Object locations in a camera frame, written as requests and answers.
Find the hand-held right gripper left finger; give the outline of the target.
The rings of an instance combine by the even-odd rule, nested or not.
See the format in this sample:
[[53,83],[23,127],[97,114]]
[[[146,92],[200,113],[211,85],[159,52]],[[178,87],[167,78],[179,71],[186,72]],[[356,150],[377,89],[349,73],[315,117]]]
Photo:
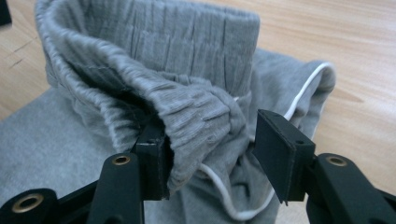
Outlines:
[[170,196],[167,187],[172,169],[172,149],[161,123],[148,124],[132,152],[139,159],[144,201],[161,201]]

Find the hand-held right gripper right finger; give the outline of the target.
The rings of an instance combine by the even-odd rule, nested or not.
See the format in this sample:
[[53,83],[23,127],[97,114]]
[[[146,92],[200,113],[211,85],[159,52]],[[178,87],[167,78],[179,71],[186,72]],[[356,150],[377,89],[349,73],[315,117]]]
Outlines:
[[252,153],[282,203],[304,199],[304,168],[312,163],[315,147],[283,116],[268,110],[258,111]]

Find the grey pants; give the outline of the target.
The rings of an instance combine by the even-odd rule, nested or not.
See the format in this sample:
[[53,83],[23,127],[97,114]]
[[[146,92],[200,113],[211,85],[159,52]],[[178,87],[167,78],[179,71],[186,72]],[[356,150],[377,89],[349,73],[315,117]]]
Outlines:
[[130,149],[150,105],[175,153],[171,195],[147,224],[275,224],[278,199],[252,154],[257,112],[312,136],[330,63],[259,49],[260,19],[181,0],[37,0],[49,89],[0,121],[0,204],[65,195]]

